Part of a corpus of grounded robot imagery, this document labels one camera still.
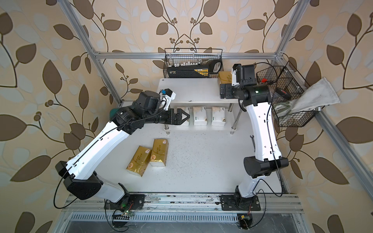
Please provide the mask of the gold tissue pack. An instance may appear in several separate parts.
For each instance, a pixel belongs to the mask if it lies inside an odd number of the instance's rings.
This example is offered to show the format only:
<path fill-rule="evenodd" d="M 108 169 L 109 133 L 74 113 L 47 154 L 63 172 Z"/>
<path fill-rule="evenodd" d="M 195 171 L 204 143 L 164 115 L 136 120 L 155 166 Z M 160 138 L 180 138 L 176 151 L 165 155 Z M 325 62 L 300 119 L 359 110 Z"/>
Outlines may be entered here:
<path fill-rule="evenodd" d="M 164 138 L 157 138 L 153 142 L 152 153 L 150 157 L 150 165 L 153 167 L 165 167 L 169 142 Z"/>
<path fill-rule="evenodd" d="M 232 74 L 229 71 L 220 71 L 218 73 L 218 83 L 220 84 L 232 84 Z"/>
<path fill-rule="evenodd" d="M 139 146 L 126 170 L 130 174 L 142 177 L 150 162 L 151 152 L 151 149 Z"/>

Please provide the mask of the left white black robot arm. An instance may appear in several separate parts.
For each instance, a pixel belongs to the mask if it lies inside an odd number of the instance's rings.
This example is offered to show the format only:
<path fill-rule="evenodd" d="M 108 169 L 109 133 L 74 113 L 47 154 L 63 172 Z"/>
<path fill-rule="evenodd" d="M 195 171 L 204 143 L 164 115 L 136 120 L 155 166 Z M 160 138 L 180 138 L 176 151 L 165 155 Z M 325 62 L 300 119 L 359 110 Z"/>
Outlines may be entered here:
<path fill-rule="evenodd" d="M 121 183 L 101 178 L 95 171 L 106 156 L 122 141 L 145 124 L 181 125 L 190 118 L 184 110 L 170 108 L 176 93 L 143 91 L 130 105 L 119 108 L 104 129 L 78 155 L 55 168 L 68 192 L 79 200 L 99 197 L 118 207 L 128 203 L 129 192 Z"/>

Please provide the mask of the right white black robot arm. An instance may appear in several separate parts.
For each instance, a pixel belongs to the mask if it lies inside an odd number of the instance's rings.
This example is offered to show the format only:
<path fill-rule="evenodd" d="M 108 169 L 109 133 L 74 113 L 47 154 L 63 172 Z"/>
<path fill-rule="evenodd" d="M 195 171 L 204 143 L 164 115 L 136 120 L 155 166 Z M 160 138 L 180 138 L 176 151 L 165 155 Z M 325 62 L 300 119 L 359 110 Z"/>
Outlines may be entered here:
<path fill-rule="evenodd" d="M 233 195 L 220 195 L 222 210 L 258 210 L 258 185 L 266 183 L 265 179 L 272 173 L 288 166 L 288 159 L 282 156 L 275 141 L 270 89 L 265 84 L 221 84 L 220 97 L 238 99 L 240 108 L 246 110 L 250 117 L 255 145 L 255 155 L 243 160 L 247 176 L 236 187 Z"/>

